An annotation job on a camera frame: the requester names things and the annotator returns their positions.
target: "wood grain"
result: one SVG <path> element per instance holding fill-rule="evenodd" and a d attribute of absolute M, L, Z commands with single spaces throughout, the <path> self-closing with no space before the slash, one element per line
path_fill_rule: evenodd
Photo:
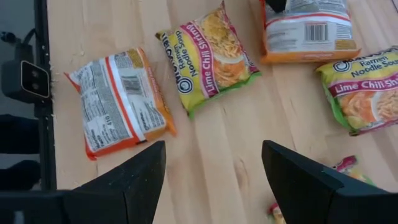
<path fill-rule="evenodd" d="M 349 137 L 334 119 L 316 64 L 259 65 L 258 0 L 226 0 L 238 36 L 263 76 L 208 103 L 190 121 L 178 97 L 169 61 L 154 34 L 216 8 L 212 0 L 52 0 L 49 36 L 60 189 L 72 189 L 136 155 L 147 145 L 97 161 L 84 151 L 80 99 L 60 75 L 90 60 L 140 46 L 171 108 L 178 136 L 166 134 L 167 169 L 154 223 L 269 223 L 274 196 L 261 162 L 271 139 L 326 165 L 356 154 L 364 173 L 398 191 L 398 126 Z M 354 34 L 368 54 L 398 44 L 398 13 L 390 0 L 349 0 Z"/>

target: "ramen noodle soup package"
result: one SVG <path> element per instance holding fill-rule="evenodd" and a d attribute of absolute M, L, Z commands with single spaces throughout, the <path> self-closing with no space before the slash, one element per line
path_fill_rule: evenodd
<path fill-rule="evenodd" d="M 209 14 L 156 37 L 173 65 L 182 104 L 191 117 L 210 98 L 260 75 L 238 40 L 224 2 Z"/>
<path fill-rule="evenodd" d="M 175 126 L 142 49 L 90 62 L 68 79 L 80 93 L 90 159 L 158 138 Z"/>
<path fill-rule="evenodd" d="M 342 159 L 336 165 L 334 165 L 332 169 L 337 170 L 338 172 L 346 174 L 354 179 L 360 180 L 367 184 L 374 185 L 374 183 L 372 182 L 371 179 L 369 179 L 369 177 L 366 177 L 361 173 L 361 171 L 358 168 L 358 165 L 359 164 L 356 156 L 348 156 Z M 272 206 L 269 208 L 268 219 L 271 221 L 271 223 L 286 224 L 285 218 L 282 214 L 282 211 L 280 210 L 280 207 L 278 206 L 278 203 L 272 204 Z"/>
<path fill-rule="evenodd" d="M 359 54 L 346 0 L 287 0 L 276 13 L 262 1 L 262 63 L 320 62 Z"/>
<path fill-rule="evenodd" d="M 398 123 L 398 46 L 316 71 L 335 118 L 351 135 Z"/>

